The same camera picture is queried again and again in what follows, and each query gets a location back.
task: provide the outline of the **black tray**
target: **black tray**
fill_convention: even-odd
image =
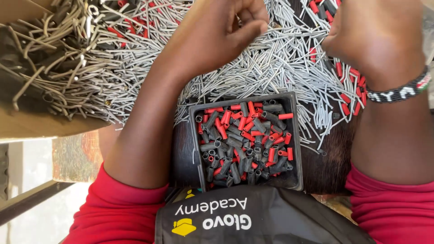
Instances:
[[[249,97],[244,99],[235,99],[229,101],[222,102],[213,102],[207,104],[194,105],[189,108],[190,113],[190,124],[191,130],[193,132],[193,140],[194,140],[194,149],[195,149],[195,160],[194,163],[197,162],[196,159],[199,160],[199,164],[197,166],[199,170],[199,178],[201,181],[201,187],[203,191],[208,191],[208,185],[206,182],[206,166],[202,167],[202,155],[199,150],[199,142],[201,140],[199,134],[197,133],[197,123],[195,121],[196,115],[199,111],[209,108],[215,107],[227,107],[231,105],[238,105],[241,102],[262,102],[268,100],[276,100],[278,103],[282,104],[285,113],[293,113],[293,119],[286,119],[287,130],[292,134],[291,142],[289,143],[289,147],[293,149],[293,158],[291,161],[293,165],[293,170],[282,172],[277,177],[270,177],[270,179],[264,183],[264,185],[271,185],[276,187],[288,188],[296,191],[303,190],[303,174],[302,174],[302,166],[301,166],[301,151],[300,151],[300,135],[298,130],[298,120],[297,120],[297,106],[296,106],[296,94],[294,92],[286,92],[275,95],[267,95],[267,96],[256,96]]]

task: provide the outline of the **red shirt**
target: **red shirt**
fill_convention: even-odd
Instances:
[[[391,185],[353,166],[346,187],[353,192],[352,218],[378,243],[433,242],[434,182]],[[101,167],[63,243],[153,243],[155,216],[166,190],[122,184]]]

